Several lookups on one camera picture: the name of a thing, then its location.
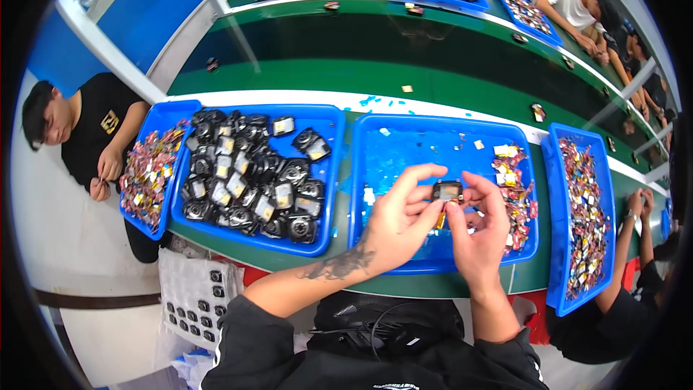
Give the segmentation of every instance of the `man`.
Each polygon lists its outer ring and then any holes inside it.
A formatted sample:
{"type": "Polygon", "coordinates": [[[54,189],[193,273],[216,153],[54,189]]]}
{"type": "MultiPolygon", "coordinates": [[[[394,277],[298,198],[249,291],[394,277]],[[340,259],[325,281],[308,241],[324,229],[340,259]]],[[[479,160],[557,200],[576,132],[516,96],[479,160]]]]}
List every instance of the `man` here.
{"type": "MultiPolygon", "coordinates": [[[[123,173],[127,152],[134,146],[149,104],[112,73],[93,76],[65,99],[46,80],[31,89],[22,108],[22,126],[31,149],[41,144],[61,144],[62,160],[77,183],[95,201],[111,195],[123,173]]],[[[154,242],[126,221],[127,237],[134,256],[143,263],[158,258],[154,242]]],[[[165,235],[161,242],[168,243],[165,235]]]]}
{"type": "MultiPolygon", "coordinates": [[[[622,27],[621,14],[610,0],[536,0],[536,6],[567,31],[599,64],[607,65],[611,62],[623,84],[628,86],[631,78],[624,67],[627,61],[628,34],[622,27]],[[596,43],[582,34],[591,25],[597,31],[596,43]]],[[[642,88],[633,94],[632,100],[642,111],[645,120],[649,120],[642,88]]]]}
{"type": "Polygon", "coordinates": [[[652,190],[638,189],[628,199],[628,214],[616,239],[611,284],[594,300],[567,316],[547,313],[550,343],[567,359],[586,364],[602,364],[630,356],[645,337],[664,296],[665,281],[654,263],[649,216],[654,208],[652,190]],[[640,235],[640,277],[631,296],[621,286],[628,247],[637,218],[640,235]]]}
{"type": "MultiPolygon", "coordinates": [[[[430,198],[432,187],[417,186],[418,182],[446,172],[433,164],[406,169],[392,189],[377,198],[356,247],[322,262],[270,274],[233,299],[221,318],[214,367],[200,388],[546,389],[539,357],[528,343],[529,331],[521,329],[500,284],[498,266],[510,228],[500,191],[487,179],[463,172],[468,186],[465,204],[448,202],[444,207],[442,201],[424,200],[430,198]],[[464,214],[466,205],[479,205],[485,217],[464,214]],[[322,313],[336,306],[326,304],[336,303],[332,294],[411,259],[441,211],[447,212],[455,263],[469,286],[474,346],[464,343],[455,324],[445,332],[423,325],[421,313],[391,319],[404,307],[415,308],[416,300],[405,299],[350,328],[329,330],[320,322],[325,319],[316,316],[316,335],[308,350],[294,354],[287,316],[328,296],[317,314],[333,321],[390,301],[363,295],[356,304],[322,313]],[[468,222],[478,229],[472,235],[467,233],[468,222]]],[[[450,315],[438,317],[453,320],[450,315]]]]}

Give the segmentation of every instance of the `black t-shirt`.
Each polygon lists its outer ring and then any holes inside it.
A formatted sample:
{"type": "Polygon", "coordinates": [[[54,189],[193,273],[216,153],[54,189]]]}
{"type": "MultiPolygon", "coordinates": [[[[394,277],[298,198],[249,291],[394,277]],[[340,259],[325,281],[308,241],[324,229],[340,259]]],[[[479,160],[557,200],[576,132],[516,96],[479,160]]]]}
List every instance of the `black t-shirt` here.
{"type": "Polygon", "coordinates": [[[627,358],[657,316],[654,297],[663,284],[651,261],[640,270],[633,295],[621,288],[606,314],[593,300],[563,318],[548,313],[550,343],[564,357],[579,363],[604,364],[627,358]]]}
{"type": "Polygon", "coordinates": [[[416,361],[391,363],[311,349],[294,354],[293,326],[244,296],[229,303],[221,322],[202,390],[547,389],[528,328],[506,343],[447,339],[416,361]]]}
{"type": "MultiPolygon", "coordinates": [[[[112,73],[101,73],[87,80],[80,89],[82,113],[70,139],[62,144],[62,161],[75,180],[90,191],[92,178],[97,178],[101,152],[111,143],[123,124],[127,109],[143,101],[132,89],[112,73]]],[[[123,151],[123,165],[132,140],[123,151]]]]}

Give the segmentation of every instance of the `black hair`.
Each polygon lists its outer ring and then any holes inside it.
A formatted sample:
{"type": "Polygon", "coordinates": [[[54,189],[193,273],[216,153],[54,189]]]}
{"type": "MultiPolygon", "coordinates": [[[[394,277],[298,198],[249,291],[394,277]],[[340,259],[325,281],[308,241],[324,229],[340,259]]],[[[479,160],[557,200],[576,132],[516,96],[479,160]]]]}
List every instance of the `black hair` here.
{"type": "Polygon", "coordinates": [[[46,118],[44,112],[48,103],[53,99],[54,86],[48,80],[42,80],[31,88],[31,93],[22,107],[22,128],[24,136],[33,152],[39,150],[39,146],[44,141],[44,130],[46,129],[46,118]]]}

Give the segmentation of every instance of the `human arm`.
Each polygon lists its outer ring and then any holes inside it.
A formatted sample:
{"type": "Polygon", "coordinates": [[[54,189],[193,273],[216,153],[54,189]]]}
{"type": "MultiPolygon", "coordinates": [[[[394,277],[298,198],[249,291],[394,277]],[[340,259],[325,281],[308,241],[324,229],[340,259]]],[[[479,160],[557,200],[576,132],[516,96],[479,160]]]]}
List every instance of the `human arm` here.
{"type": "Polygon", "coordinates": [[[107,181],[115,181],[123,170],[123,151],[128,143],[139,133],[144,118],[149,111],[149,104],[145,101],[137,101],[127,109],[120,129],[113,136],[111,143],[101,152],[99,163],[96,166],[99,178],[107,181]]]}
{"type": "Polygon", "coordinates": [[[558,11],[551,5],[549,0],[536,0],[535,5],[548,17],[551,21],[559,25],[567,32],[577,43],[582,47],[588,55],[595,56],[597,54],[597,45],[588,36],[580,33],[575,26],[571,25],[558,11]]]}
{"type": "Polygon", "coordinates": [[[649,225],[649,216],[654,209],[654,195],[652,190],[647,188],[642,191],[645,197],[645,204],[640,212],[640,221],[642,222],[642,231],[640,232],[640,268],[649,264],[654,260],[654,247],[652,247],[652,231],[649,225]]]}
{"type": "MultiPolygon", "coordinates": [[[[642,212],[642,188],[628,197],[628,210],[633,211],[635,216],[639,217],[642,212]]],[[[623,221],[623,229],[616,239],[616,253],[613,263],[613,277],[608,287],[594,298],[597,307],[602,313],[606,314],[613,302],[616,300],[619,291],[621,290],[621,279],[623,272],[626,269],[626,261],[628,259],[628,248],[631,245],[631,236],[633,235],[633,227],[636,221],[632,217],[626,217],[623,221]]]]}
{"type": "Polygon", "coordinates": [[[447,168],[427,164],[407,168],[392,189],[379,196],[361,240],[354,248],[318,263],[270,274],[243,295],[264,311],[286,317],[326,296],[405,264],[419,250],[442,211],[427,202],[431,186],[417,186],[447,168]]]}
{"type": "Polygon", "coordinates": [[[489,180],[469,172],[463,172],[462,178],[467,185],[463,206],[478,206],[484,213],[483,217],[464,213],[455,202],[446,205],[455,264],[469,286],[474,340],[508,342],[521,328],[498,273],[510,231],[505,203],[489,180]],[[467,223],[474,224],[476,232],[469,235],[467,223]]]}

